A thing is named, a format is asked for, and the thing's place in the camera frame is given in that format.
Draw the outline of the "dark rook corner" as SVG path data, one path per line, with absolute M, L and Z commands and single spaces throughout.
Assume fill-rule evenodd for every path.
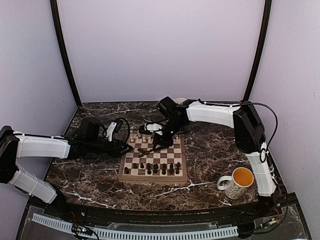
M 126 175 L 128 175 L 128 174 L 130 173 L 130 170 L 129 170 L 127 167 L 125 167 L 125 168 L 124 168 L 124 173 L 125 173 Z

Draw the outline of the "wooden chess board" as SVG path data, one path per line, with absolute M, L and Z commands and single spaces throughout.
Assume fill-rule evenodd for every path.
M 123 183 L 132 184 L 163 184 L 163 185 L 183 185 L 187 182 L 187 164 L 185 158 L 185 142 L 173 144 L 169 148 L 151 152 L 148 155 L 139 157 L 138 148 L 150 150 L 152 143 L 131 143 L 133 150 L 121 157 L 119 173 L 117 179 Z M 177 168 L 177 162 L 180 162 L 180 168 Z M 144 169 L 140 168 L 140 163 L 144 164 Z M 147 174 L 147 163 L 151 164 L 151 174 Z M 174 164 L 174 174 L 169 174 L 170 164 Z M 158 164 L 159 175 L 153 175 L 153 165 Z M 166 164 L 166 175 L 162 174 L 162 166 Z M 125 167 L 130 171 L 125 174 Z

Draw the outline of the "dark tall piece back row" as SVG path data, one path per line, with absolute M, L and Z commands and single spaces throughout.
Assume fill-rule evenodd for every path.
M 170 166 L 169 166 L 168 173 L 169 173 L 170 175 L 173 175 L 174 172 L 175 172 L 175 165 L 174 165 L 173 163 L 171 163 Z

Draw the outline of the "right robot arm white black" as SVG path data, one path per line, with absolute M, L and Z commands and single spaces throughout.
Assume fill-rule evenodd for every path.
M 269 147 L 265 128 L 255 104 L 219 104 L 200 99 L 186 99 L 181 103 L 163 98 L 157 109 L 167 120 L 165 124 L 147 123 L 145 129 L 155 133 L 154 146 L 168 148 L 173 137 L 190 122 L 219 124 L 234 130 L 236 147 L 245 154 L 251 165 L 261 197 L 270 197 L 276 190 L 274 168 L 269 161 Z

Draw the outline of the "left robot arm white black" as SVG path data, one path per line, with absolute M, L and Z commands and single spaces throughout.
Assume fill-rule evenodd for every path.
M 105 127 L 97 118 L 84 118 L 73 135 L 45 136 L 14 131 L 6 125 L 0 130 L 0 182 L 10 184 L 51 205 L 60 218 L 71 213 L 64 194 L 53 185 L 20 167 L 16 160 L 28 157 L 79 159 L 87 154 L 121 157 L 132 151 L 126 140 L 115 139 L 123 118 Z

